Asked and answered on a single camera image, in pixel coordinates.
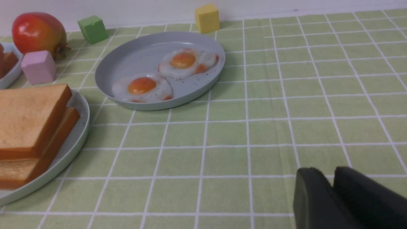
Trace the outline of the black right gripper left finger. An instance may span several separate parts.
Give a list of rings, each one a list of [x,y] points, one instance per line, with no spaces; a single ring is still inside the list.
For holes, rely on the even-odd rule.
[[[364,229],[324,174],[316,168],[296,173],[293,212],[297,229]]]

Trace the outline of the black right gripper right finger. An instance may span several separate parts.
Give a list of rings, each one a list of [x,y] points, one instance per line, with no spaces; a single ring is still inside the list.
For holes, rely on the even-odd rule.
[[[407,228],[407,199],[366,175],[349,167],[337,167],[333,187],[365,228]]]

